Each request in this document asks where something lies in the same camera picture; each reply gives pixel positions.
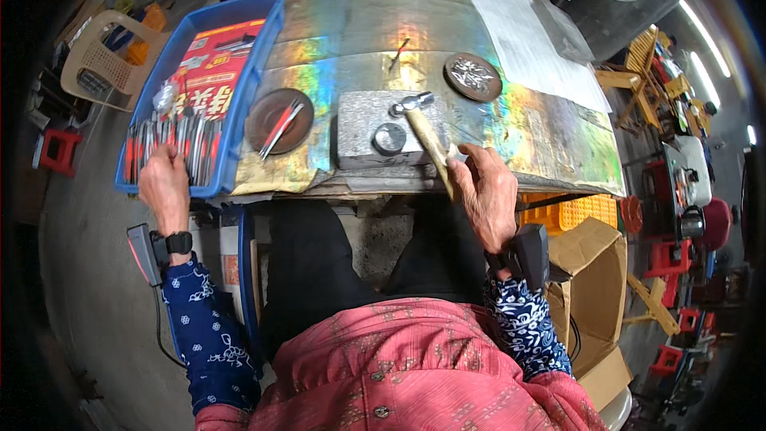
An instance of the shirt button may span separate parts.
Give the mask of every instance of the shirt button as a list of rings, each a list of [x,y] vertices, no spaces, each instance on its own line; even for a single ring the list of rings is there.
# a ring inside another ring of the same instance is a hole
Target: shirt button
[[[388,408],[385,406],[379,406],[375,408],[375,415],[378,418],[388,417],[388,414],[389,414]]]

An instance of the black pants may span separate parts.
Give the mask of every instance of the black pants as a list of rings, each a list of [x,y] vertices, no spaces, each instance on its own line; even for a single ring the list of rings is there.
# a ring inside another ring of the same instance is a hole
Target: black pants
[[[282,343],[338,311],[415,296],[483,304],[483,248],[465,211],[446,198],[417,200],[412,239],[382,292],[354,271],[349,239],[323,200],[275,202],[271,242],[261,320],[269,361]]]

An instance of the hammer head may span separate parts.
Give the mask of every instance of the hammer head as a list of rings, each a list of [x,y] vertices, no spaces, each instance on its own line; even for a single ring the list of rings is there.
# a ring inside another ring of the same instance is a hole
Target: hammer head
[[[424,91],[419,95],[405,97],[399,103],[394,104],[388,113],[391,114],[392,117],[398,118],[407,113],[407,110],[425,107],[432,103],[434,103],[434,93],[431,91]]]

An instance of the black wristwatch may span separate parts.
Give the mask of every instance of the black wristwatch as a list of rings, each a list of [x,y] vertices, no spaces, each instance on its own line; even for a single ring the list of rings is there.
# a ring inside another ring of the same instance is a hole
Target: black wristwatch
[[[168,253],[185,255],[192,251],[192,234],[189,232],[174,233],[165,238]]]
[[[525,279],[531,291],[542,289],[549,280],[548,234],[544,225],[527,223],[505,250],[492,254],[484,250],[490,269],[507,269],[514,279]]]

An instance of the hammer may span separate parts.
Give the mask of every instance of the hammer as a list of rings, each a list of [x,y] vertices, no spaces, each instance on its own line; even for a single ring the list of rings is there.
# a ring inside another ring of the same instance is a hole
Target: hammer
[[[421,107],[428,106],[432,103],[434,103],[434,94],[430,91],[425,91],[416,96],[405,97],[401,102],[391,107],[391,110],[389,110],[388,113],[396,119],[400,118],[402,115],[407,115],[407,120],[409,120],[412,130],[417,135],[418,140],[421,141],[423,148],[426,149],[431,159],[434,161],[436,171],[439,172],[439,176],[444,181],[446,195],[450,197],[450,202],[454,202],[455,192],[452,189],[450,178],[446,172],[446,153],[441,147],[436,132],[421,111]]]

